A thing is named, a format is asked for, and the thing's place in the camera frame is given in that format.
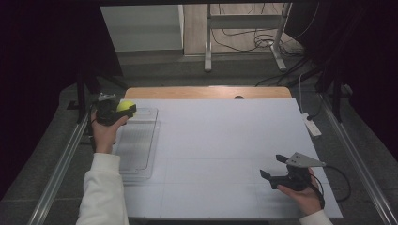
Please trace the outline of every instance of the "power strip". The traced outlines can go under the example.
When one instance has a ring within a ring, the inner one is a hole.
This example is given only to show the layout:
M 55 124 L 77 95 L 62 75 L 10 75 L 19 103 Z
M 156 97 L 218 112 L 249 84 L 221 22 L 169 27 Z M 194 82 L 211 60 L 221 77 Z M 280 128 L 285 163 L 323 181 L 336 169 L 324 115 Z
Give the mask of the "power strip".
M 303 113 L 301 116 L 302 116 L 302 120 L 304 121 L 305 126 L 307 126 L 307 129 L 310 132 L 312 137 L 318 137 L 318 136 L 322 135 L 321 131 L 318 129 L 318 127 L 316 126 L 314 121 L 307 119 L 307 117 L 308 117 L 307 113 Z

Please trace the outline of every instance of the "wire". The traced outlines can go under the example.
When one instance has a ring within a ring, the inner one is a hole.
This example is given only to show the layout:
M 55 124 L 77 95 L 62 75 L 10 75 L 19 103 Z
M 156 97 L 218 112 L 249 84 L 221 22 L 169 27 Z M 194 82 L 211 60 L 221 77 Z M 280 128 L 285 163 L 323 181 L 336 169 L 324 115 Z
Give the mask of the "wire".
M 307 30 L 311 27 L 311 25 L 312 25 L 313 22 L 314 22 L 314 19 L 315 19 L 315 16 L 316 16 L 317 12 L 318 12 L 318 9 L 319 9 L 319 2 L 318 2 L 318 4 L 316 5 L 315 13 L 314 13 L 313 18 L 311 19 L 310 23 L 308 24 L 307 28 L 305 28 L 305 30 L 304 30 L 303 32 L 301 32 L 301 34 L 299 34 L 299 35 L 297 35 L 297 36 L 295 36 L 295 37 L 292 37 L 290 40 L 287 40 L 286 42 L 289 42 L 289 41 L 291 41 L 291 40 L 293 40 L 293 39 L 299 38 L 299 37 L 301 37 L 303 34 L 305 34 L 305 32 L 307 32 Z
M 314 177 L 316 179 L 316 181 L 319 183 L 319 186 L 321 187 L 322 192 L 320 192 L 319 189 L 315 185 L 313 185 L 313 183 L 311 181 L 304 179 L 304 177 L 302 177 L 299 173 L 297 173 L 297 172 L 291 172 L 291 173 L 294 174 L 294 176 L 296 176 L 301 181 L 305 182 L 307 184 L 307 186 L 315 192 L 316 196 L 319 199 L 321 208 L 324 209 L 325 208 L 324 189 L 323 189 L 322 184 L 319 181 L 319 179 L 316 176 L 310 174 L 310 176 Z
M 284 75 L 277 81 L 276 85 L 277 86 L 281 86 L 281 81 L 287 77 L 287 75 L 289 75 L 290 73 L 296 71 L 297 69 L 301 68 L 302 66 L 304 66 L 308 61 L 310 60 L 310 58 L 308 56 L 304 56 L 302 57 L 294 66 L 292 66 L 289 70 L 287 70 Z
M 299 102 L 299 110 L 301 114 L 303 114 L 302 104 L 301 104 L 301 76 L 304 73 L 301 73 L 298 77 L 298 102 Z
M 260 82 L 258 82 L 254 87 L 256 87 L 256 86 L 258 86 L 258 85 L 260 85 L 260 83 L 264 83 L 264 82 L 266 82 L 266 81 L 269 81 L 269 80 L 272 80 L 272 79 L 275 79 L 275 78 L 278 78 L 278 77 L 281 77 L 282 75 L 278 75 L 278 76 L 274 76 L 274 77 L 270 77 L 270 78 L 266 78 L 266 79 L 264 79 L 264 80 L 262 80 L 262 81 L 260 81 Z
M 348 177 L 347 177 L 341 170 L 337 169 L 336 167 L 327 165 L 327 166 L 325 166 L 325 168 L 333 169 L 333 170 L 335 170 L 336 172 L 338 172 L 338 173 L 345 179 L 345 181 L 346 181 L 346 183 L 347 183 L 347 185 L 348 185 L 348 193 L 347 193 L 343 198 L 341 198 L 341 199 L 339 199 L 339 200 L 336 200 L 336 202 L 337 202 L 337 203 L 341 203 L 341 202 L 344 202 L 344 201 L 346 201 L 347 199 L 349 199 L 349 197 L 351 196 L 351 184 L 350 184 L 350 182 L 349 182 Z
M 91 103 L 90 108 L 89 108 L 89 110 L 88 110 L 88 113 L 89 113 L 90 116 L 91 116 L 91 113 L 92 113 L 92 111 L 93 111 L 93 106 L 94 106 L 94 105 L 95 105 L 95 102 Z M 95 152 L 95 151 L 96 151 L 96 148 L 97 148 L 96 142 L 95 142 L 95 140 L 94 140 L 94 132 L 93 132 L 93 127 L 92 127 L 92 123 L 93 123 L 94 121 L 96 121 L 96 119 L 94 119 L 94 120 L 92 120 L 92 121 L 91 121 L 91 119 L 90 119 L 90 120 L 87 120 L 88 138 L 89 138 L 89 140 L 90 140 L 90 143 L 91 143 L 91 147 L 92 147 L 92 149 L 93 149 L 93 152 Z
M 275 5 L 274 5 L 273 3 L 271 3 L 271 4 L 272 4 L 272 6 L 273 6 L 275 12 L 278 14 L 279 12 L 278 12 L 278 10 L 276 9 Z
M 315 178 L 315 180 L 318 182 L 318 185 L 321 187 L 321 193 L 322 193 L 322 195 L 324 195 L 324 193 L 325 193 L 325 191 L 324 191 L 324 189 L 323 189 L 323 186 L 322 186 L 322 183 L 321 183 L 321 181 L 318 179 L 318 177 L 316 177 L 316 176 L 314 176 L 314 175 L 312 175 L 312 174 L 310 174 L 310 176 L 312 176 L 313 178 Z
M 252 11 L 253 11 L 253 9 L 254 9 L 254 12 L 255 12 L 255 6 L 254 6 L 254 3 L 252 3 L 252 9 L 250 9 L 250 11 L 248 12 L 248 14 L 250 14 Z
M 283 10 L 284 10 L 284 5 L 285 5 L 285 3 L 283 3 L 282 12 L 283 12 Z
M 268 30 L 270 30 L 270 29 L 261 29 L 261 30 L 258 30 L 258 31 L 268 31 Z M 252 30 L 252 31 L 244 31 L 244 32 L 239 32 L 239 33 L 235 33 L 235 34 L 226 34 L 226 33 L 223 31 L 223 33 L 224 33 L 225 35 L 227 35 L 227 36 L 244 35 L 244 34 L 253 33 L 253 32 L 256 32 L 256 31 L 255 31 L 255 30 Z
M 309 115 L 309 116 L 307 117 L 307 120 L 313 120 L 315 117 L 317 117 L 317 116 L 319 115 L 319 113 L 321 112 L 321 108 L 322 108 L 322 103 L 323 103 L 323 101 L 324 101 L 324 99 L 322 98 L 321 103 L 319 104 L 318 110 L 316 111 L 316 113 L 313 114 L 313 115 Z
M 219 41 L 217 41 L 216 37 L 214 37 L 213 29 L 211 29 L 211 35 L 213 36 L 214 41 L 216 41 L 217 44 L 222 45 L 223 47 L 226 47 L 226 48 L 229 48 L 229 49 L 238 51 L 238 52 L 247 53 L 247 52 L 251 52 L 251 51 L 257 49 L 257 47 L 254 47 L 254 48 L 249 49 L 249 50 L 239 50 L 239 49 L 236 49 L 236 48 L 234 48 L 234 47 L 231 47 L 231 46 L 228 46 L 228 45 L 225 45 L 225 44 L 221 44 Z

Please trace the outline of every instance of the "metal bar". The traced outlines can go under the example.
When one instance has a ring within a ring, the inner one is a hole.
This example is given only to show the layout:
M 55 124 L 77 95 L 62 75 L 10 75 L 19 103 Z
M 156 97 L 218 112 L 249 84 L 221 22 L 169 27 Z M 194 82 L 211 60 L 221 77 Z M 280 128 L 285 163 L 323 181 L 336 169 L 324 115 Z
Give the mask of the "metal bar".
M 212 15 L 211 29 L 276 29 L 281 15 Z
M 73 133 L 69 139 L 62 156 L 55 166 L 54 172 L 47 183 L 46 188 L 41 194 L 38 204 L 32 213 L 32 217 L 29 219 L 28 225 L 41 225 L 46 219 L 51 205 L 53 204 L 56 193 L 61 186 L 62 180 L 64 179 L 65 173 L 69 167 L 69 164 L 73 158 L 76 147 L 84 133 L 85 126 L 88 120 L 88 112 L 85 114 L 80 124 L 76 125 Z
M 77 123 L 80 124 L 82 119 L 84 118 L 85 114 L 85 94 L 84 94 L 84 81 L 83 81 L 84 74 L 79 71 L 77 73 L 77 99 L 79 102 L 79 118 L 77 119 Z
M 283 11 L 282 11 L 282 17 L 281 17 L 279 25 L 278 25 L 278 30 L 275 35 L 274 42 L 269 47 L 272 51 L 272 54 L 275 58 L 275 61 L 276 61 L 276 64 L 278 65 L 279 70 L 282 72 L 287 71 L 287 68 L 286 68 L 286 65 L 284 64 L 283 59 L 281 58 L 279 42 L 281 41 L 281 36 L 282 36 L 283 30 L 284 30 L 284 26 L 286 25 L 287 14 L 289 13 L 290 5 L 291 5 L 291 3 L 286 3 L 286 5 L 284 6 Z
M 206 49 L 205 49 L 205 72 L 211 71 L 211 40 L 210 40 L 210 26 L 211 26 L 211 12 L 210 4 L 207 4 L 206 16 Z
M 351 141 L 347 131 L 344 128 L 343 123 L 339 123 L 334 117 L 333 112 L 330 107 L 330 102 L 327 97 L 325 97 L 323 107 L 327 112 L 330 122 L 332 123 L 337 136 L 344 145 L 344 149 L 348 154 L 349 159 L 354 165 L 357 174 L 360 176 L 362 184 L 365 186 L 369 196 L 371 197 L 378 214 L 383 219 L 386 225 L 396 225 L 398 221 L 393 214 L 390 204 L 384 196 L 380 186 L 377 184 L 376 180 L 370 174 L 365 162 L 361 158 L 358 149 L 355 144 Z

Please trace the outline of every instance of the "white paper sheet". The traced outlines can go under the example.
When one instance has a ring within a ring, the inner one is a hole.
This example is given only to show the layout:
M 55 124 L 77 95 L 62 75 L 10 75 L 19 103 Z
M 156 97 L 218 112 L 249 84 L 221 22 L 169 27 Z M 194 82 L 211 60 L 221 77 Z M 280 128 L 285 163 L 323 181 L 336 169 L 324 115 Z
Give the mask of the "white paper sheet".
M 318 158 L 294 99 L 133 99 L 158 109 L 152 177 L 125 186 L 132 218 L 298 218 L 293 200 L 271 189 L 262 169 L 285 175 L 280 154 Z M 322 169 L 326 213 L 342 216 Z

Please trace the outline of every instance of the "human hand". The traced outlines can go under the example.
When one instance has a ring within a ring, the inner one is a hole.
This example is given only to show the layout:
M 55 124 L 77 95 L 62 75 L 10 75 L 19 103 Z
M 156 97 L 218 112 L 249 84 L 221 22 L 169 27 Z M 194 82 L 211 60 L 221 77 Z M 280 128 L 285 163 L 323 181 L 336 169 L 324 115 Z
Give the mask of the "human hand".
M 112 145 L 114 145 L 116 140 L 116 132 L 120 126 L 126 124 L 128 119 L 125 115 L 111 126 L 104 126 L 97 122 L 95 112 L 91 114 L 91 127 L 93 128 L 93 136 L 96 143 L 96 153 L 110 154 L 112 152 Z
M 314 171 L 311 168 L 308 168 L 308 171 L 311 175 L 311 183 L 318 188 L 318 184 L 314 178 Z M 278 185 L 277 188 L 282 193 L 294 199 L 298 203 L 298 207 L 300 208 L 301 212 L 307 216 L 322 209 L 318 196 L 310 187 L 306 187 L 302 191 L 295 191 L 282 185 Z

